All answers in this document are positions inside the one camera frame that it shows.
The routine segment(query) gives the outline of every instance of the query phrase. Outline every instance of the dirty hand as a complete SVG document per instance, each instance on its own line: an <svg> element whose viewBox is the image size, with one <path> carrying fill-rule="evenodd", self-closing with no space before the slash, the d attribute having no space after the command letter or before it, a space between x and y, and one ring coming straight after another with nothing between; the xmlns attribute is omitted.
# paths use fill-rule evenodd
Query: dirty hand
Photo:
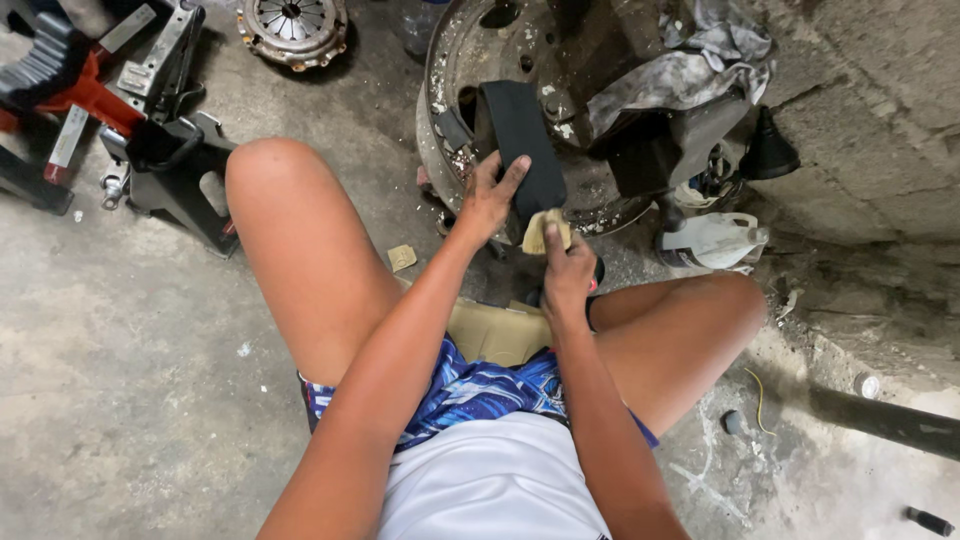
<svg viewBox="0 0 960 540"><path fill-rule="evenodd" d="M467 180L467 193L457 223L453 226L454 233L468 234L477 243L477 249L507 221L510 201L530 168L530 158L520 156L511 163L498 184L496 173L500 163L500 152L496 151L473 169Z"/></svg>
<svg viewBox="0 0 960 540"><path fill-rule="evenodd" d="M546 276L543 281L543 311L551 330L556 335L587 325L587 295L596 266L597 255L577 233L573 233L570 249L564 250L564 241L556 223L543 227L546 244Z"/></svg>

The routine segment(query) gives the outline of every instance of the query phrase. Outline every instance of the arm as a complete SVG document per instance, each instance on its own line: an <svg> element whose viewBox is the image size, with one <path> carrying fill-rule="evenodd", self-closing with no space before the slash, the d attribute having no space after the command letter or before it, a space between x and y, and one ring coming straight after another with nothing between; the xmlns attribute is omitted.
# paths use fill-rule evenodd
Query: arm
<svg viewBox="0 0 960 540"><path fill-rule="evenodd" d="M430 381L467 265L506 220L530 159L497 184L499 166L493 153L470 176L456 226L353 359L258 538L374 533L394 446Z"/></svg>
<svg viewBox="0 0 960 540"><path fill-rule="evenodd" d="M544 313L564 381L566 413L587 488L613 538L688 540L673 513L654 455L597 354L584 305L596 263L575 235L564 252L556 225L544 231Z"/></svg>

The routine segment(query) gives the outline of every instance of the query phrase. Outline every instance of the yellow wire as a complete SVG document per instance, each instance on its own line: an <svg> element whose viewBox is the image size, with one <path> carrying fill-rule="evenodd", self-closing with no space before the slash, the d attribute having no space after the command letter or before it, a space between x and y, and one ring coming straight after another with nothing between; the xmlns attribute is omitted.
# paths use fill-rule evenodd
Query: yellow wire
<svg viewBox="0 0 960 540"><path fill-rule="evenodd" d="M773 436L776 437L776 436L777 436L776 433L774 433L774 432L772 432L772 431L767 431L766 428L763 427L763 423L760 422L760 411L763 409L763 383L760 382L760 377L757 377L757 376L756 376L756 373L750 371L750 370L747 369L747 368L743 368L743 371L749 373L750 375L753 375L753 376L754 376L754 379L756 379L756 383L760 385L760 403L756 404L756 423L757 423L758 426L760 426L760 429L761 429L764 433L770 433L771 435L773 435Z"/></svg>

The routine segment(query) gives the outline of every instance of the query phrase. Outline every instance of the thigh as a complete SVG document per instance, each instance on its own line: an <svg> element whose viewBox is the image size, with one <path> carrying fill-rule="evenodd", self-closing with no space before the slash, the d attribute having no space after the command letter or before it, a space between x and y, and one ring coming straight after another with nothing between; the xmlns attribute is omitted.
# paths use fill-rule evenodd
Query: thigh
<svg viewBox="0 0 960 540"><path fill-rule="evenodd" d="M638 285L609 296L590 308L599 355L624 402L656 436L709 390L766 316L754 281L733 273Z"/></svg>
<svg viewBox="0 0 960 540"><path fill-rule="evenodd" d="M347 193L309 146L272 138L233 151L227 198L297 368L335 385L401 294Z"/></svg>

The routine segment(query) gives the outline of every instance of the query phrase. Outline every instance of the blue patterned shorts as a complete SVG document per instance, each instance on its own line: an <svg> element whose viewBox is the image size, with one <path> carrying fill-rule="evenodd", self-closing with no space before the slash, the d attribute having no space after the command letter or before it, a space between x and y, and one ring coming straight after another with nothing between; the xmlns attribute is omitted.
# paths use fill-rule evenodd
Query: blue patterned shorts
<svg viewBox="0 0 960 540"><path fill-rule="evenodd" d="M336 388L302 376L300 380L312 432ZM430 387L396 442L395 452L413 448L461 422L495 420L517 411L542 414L569 427L557 356L544 348L518 366L483 360L467 363L448 335L441 343ZM650 448L657 447L657 437L635 415L634 420Z"/></svg>

